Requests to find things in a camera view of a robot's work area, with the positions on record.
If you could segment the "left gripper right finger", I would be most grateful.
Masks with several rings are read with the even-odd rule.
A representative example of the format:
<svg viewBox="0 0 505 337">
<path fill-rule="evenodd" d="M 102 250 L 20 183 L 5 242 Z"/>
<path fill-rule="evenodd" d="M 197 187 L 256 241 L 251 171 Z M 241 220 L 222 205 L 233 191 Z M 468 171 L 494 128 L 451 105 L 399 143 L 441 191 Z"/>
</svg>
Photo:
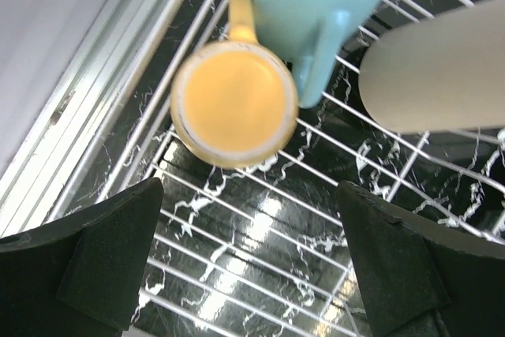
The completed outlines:
<svg viewBox="0 0 505 337">
<path fill-rule="evenodd" d="M 502 336 L 504 247 L 443 227 L 352 182 L 336 189 L 374 336 Z"/>
</svg>

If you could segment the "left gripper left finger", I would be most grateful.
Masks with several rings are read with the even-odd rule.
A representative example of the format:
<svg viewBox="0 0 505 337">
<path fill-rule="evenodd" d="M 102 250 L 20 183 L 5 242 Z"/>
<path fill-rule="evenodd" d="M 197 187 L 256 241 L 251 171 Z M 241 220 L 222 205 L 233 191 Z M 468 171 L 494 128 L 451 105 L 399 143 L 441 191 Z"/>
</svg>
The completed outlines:
<svg viewBox="0 0 505 337">
<path fill-rule="evenodd" d="M 3 336 L 120 336 L 130 326 L 163 201 L 149 178 L 1 240 Z"/>
</svg>

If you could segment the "tan beige tall cup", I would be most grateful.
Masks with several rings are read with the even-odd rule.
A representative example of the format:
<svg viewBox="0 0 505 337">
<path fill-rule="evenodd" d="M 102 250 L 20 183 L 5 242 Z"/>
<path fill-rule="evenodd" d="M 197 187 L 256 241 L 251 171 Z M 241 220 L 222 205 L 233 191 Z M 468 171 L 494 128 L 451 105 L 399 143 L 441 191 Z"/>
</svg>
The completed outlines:
<svg viewBox="0 0 505 337">
<path fill-rule="evenodd" d="M 383 34 L 366 51 L 358 91 L 397 133 L 504 124 L 504 0 L 442 13 Z"/>
</svg>

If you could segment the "yellow cup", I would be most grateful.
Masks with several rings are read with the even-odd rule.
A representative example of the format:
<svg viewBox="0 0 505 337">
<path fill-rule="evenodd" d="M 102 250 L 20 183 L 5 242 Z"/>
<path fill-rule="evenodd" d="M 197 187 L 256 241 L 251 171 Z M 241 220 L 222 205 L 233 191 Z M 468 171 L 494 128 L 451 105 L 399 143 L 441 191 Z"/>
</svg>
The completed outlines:
<svg viewBox="0 0 505 337">
<path fill-rule="evenodd" d="M 229 35 L 194 51 L 171 87 L 177 135 L 199 159 L 226 169 L 258 164 L 294 134 L 298 97 L 282 60 L 259 44 L 251 0 L 230 0 Z"/>
</svg>

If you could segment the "light blue cup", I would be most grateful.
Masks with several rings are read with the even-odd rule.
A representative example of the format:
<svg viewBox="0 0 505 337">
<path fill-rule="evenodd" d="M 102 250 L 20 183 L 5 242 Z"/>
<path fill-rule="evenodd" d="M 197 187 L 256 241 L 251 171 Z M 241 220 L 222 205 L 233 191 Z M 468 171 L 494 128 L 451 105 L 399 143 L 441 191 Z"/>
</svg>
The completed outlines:
<svg viewBox="0 0 505 337">
<path fill-rule="evenodd" d="M 291 63 L 301 108 L 321 100 L 342 45 L 380 0 L 252 0 L 260 43 Z"/>
</svg>

